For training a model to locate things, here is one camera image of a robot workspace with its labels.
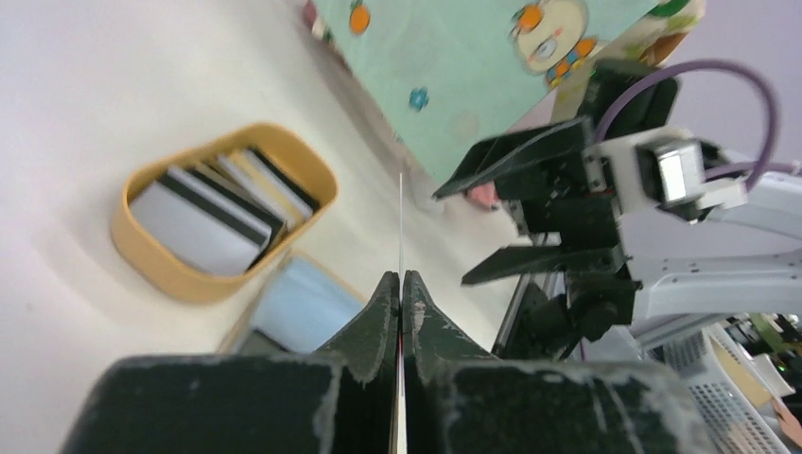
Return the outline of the wooden card tray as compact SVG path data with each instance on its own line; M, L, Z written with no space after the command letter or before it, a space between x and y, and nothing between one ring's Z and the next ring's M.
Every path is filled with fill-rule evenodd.
M311 256L293 251L269 274L218 347L221 354L307 354L365 306L367 299Z

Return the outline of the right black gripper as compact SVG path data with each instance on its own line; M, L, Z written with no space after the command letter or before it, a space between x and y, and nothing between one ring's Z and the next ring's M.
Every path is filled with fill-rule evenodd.
M471 286L562 273L564 292L535 304L519 324L534 341L597 341L632 319L640 284L627 269L612 197L590 188L579 153L593 132L590 118L581 116L483 139L433 193L441 200L502 178L500 197L522 215L526 230L558 236L555 246L500 248L462 277Z

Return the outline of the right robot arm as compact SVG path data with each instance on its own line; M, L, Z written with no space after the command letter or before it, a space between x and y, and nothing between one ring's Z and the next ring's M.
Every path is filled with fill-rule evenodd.
M730 163L714 144L667 126L677 78L692 71L734 74L760 92L766 132L757 160ZM522 235L560 239L501 248L463 277L475 285L518 276L523 285L494 354L566 358L614 327L667 319L665 332L636 336L637 348L650 348L734 313L795 311L800 251L633 258L619 234L623 214L655 210L800 238L801 179L772 159L778 126L775 91L743 64L702 59L660 68L605 58L594 64L575 118L475 144L435 197L491 183Z

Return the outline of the tan oval card holder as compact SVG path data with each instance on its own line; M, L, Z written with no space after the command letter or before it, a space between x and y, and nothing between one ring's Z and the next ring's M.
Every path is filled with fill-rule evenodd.
M258 147L321 206L310 220L286 234L245 273L227 277L197 271L146 232L131 214L130 201L171 165L195 164L248 145ZM215 303L231 297L269 265L276 263L290 245L323 216L338 194L335 174L316 150L293 131L278 124L257 122L133 171L122 185L110 235L121 257L162 293L189 303Z

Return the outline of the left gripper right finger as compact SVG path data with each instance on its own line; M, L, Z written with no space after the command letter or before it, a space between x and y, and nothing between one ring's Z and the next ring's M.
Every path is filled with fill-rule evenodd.
M712 453L674 372L651 362L496 358L433 302L417 271L402 300L411 453Z

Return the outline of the light blue card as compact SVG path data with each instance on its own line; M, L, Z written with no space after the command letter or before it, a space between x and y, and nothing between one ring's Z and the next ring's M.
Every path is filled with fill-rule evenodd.
M290 352L311 353L362 310L366 298L316 260L286 257L256 300L251 327Z

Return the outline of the thin white card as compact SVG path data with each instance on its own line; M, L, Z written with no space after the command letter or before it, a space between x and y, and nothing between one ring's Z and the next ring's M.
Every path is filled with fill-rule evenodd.
M404 370L404 349L403 349L403 283L404 283L404 173L398 174L398 263L397 271L399 277L399 311L398 311L398 359L397 359L397 390L398 398L396 403L396 442L395 452L407 454L407 432L406 432L406 387Z

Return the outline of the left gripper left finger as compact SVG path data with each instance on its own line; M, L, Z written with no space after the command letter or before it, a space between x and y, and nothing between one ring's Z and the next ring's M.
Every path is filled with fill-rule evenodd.
M151 356L96 382L64 453L392 453L399 277L310 354Z

